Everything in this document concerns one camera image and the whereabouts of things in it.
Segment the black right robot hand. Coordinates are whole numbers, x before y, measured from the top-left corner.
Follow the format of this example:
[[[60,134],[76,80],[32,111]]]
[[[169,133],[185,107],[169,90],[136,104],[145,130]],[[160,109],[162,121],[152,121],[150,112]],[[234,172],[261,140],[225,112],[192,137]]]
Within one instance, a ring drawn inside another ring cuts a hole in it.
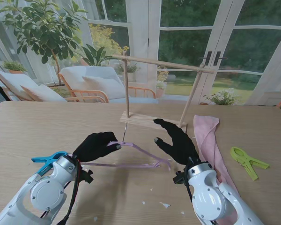
[[[187,165],[189,158],[193,164],[200,162],[192,140],[181,128],[163,119],[154,119],[153,122],[164,128],[172,139],[172,145],[170,145],[159,137],[155,138],[154,141],[160,149],[181,165]]]

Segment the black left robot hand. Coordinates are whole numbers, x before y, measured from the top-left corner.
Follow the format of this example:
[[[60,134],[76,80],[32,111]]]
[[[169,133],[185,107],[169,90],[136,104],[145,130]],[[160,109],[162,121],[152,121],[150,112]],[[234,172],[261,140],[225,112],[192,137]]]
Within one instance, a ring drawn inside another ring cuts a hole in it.
[[[73,152],[80,162],[90,162],[121,149],[113,132],[92,133]]]

